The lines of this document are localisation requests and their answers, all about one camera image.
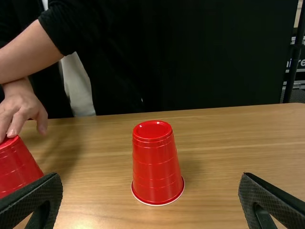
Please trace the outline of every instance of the upside-down cup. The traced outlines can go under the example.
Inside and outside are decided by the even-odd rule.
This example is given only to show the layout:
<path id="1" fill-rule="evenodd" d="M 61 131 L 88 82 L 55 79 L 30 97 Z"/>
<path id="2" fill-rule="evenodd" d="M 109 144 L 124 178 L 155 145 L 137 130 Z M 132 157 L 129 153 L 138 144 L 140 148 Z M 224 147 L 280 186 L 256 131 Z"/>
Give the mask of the upside-down cup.
<path id="1" fill-rule="evenodd" d="M 183 193 L 172 127 L 163 121 L 147 121 L 133 130 L 134 197 L 147 205 L 162 206 Z"/>
<path id="2" fill-rule="evenodd" d="M 0 198 L 43 177 L 43 172 L 19 136 L 0 144 Z"/>

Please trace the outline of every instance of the person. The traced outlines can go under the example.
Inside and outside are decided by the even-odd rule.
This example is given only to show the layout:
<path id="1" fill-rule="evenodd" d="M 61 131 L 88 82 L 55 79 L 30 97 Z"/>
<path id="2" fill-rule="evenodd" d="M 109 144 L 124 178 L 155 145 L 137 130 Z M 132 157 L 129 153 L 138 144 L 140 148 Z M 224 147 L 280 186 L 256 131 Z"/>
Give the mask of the person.
<path id="1" fill-rule="evenodd" d="M 156 110 L 125 1 L 0 0 L 0 142 L 28 119 Z"/>

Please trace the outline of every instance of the wood grain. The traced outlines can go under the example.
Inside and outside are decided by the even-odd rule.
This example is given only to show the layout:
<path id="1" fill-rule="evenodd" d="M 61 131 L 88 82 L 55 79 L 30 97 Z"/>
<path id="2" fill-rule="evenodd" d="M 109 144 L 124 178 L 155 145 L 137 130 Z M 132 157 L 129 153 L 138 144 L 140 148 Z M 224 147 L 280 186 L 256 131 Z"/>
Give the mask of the wood grain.
<path id="1" fill-rule="evenodd" d="M 132 129 L 145 120 L 169 122 L 186 182 L 165 207 L 131 194 Z M 305 199 L 305 106 L 277 104 L 50 120 L 21 134 L 45 173 L 58 172 L 64 197 L 55 229 L 246 229 L 237 196 L 251 172 Z"/>

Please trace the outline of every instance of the black object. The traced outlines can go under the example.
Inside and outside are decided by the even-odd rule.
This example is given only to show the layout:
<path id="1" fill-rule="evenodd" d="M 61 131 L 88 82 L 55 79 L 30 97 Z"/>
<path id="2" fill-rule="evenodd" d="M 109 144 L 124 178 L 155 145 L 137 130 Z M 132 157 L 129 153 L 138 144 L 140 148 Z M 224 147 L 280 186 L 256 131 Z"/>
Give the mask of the black object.
<path id="1" fill-rule="evenodd" d="M 12 229 L 33 212 L 25 229 L 52 229 L 62 200 L 62 184 L 48 174 L 0 199 L 0 228 Z"/>
<path id="2" fill-rule="evenodd" d="M 289 103 L 291 92 L 295 82 L 296 71 L 299 65 L 299 60 L 301 56 L 301 51 L 303 47 L 303 38 L 305 35 L 305 3 L 302 2 L 302 9 L 300 14 L 300 20 L 298 24 L 297 34 L 295 37 L 295 44 L 292 45 L 293 52 L 292 52 L 292 60 L 291 66 L 289 69 L 289 75 L 287 80 L 287 86 L 284 94 L 283 103 Z"/>
<path id="3" fill-rule="evenodd" d="M 150 61 L 162 110 L 279 103 L 297 4 L 142 1 L 139 57 Z"/>
<path id="4" fill-rule="evenodd" d="M 270 215 L 288 229 L 305 228 L 305 203 L 251 173 L 243 174 L 238 196 L 250 229 L 276 229 Z"/>

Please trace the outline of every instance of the hand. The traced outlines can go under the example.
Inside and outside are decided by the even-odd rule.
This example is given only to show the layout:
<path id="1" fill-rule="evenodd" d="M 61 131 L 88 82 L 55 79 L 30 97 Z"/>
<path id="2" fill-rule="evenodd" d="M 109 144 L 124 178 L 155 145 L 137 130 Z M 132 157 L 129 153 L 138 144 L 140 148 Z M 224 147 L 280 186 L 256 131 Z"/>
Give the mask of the hand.
<path id="1" fill-rule="evenodd" d="M 48 114 L 33 92 L 27 78 L 3 85 L 5 99 L 0 103 L 0 143 L 18 135 L 28 119 L 37 121 L 37 130 L 46 135 Z"/>

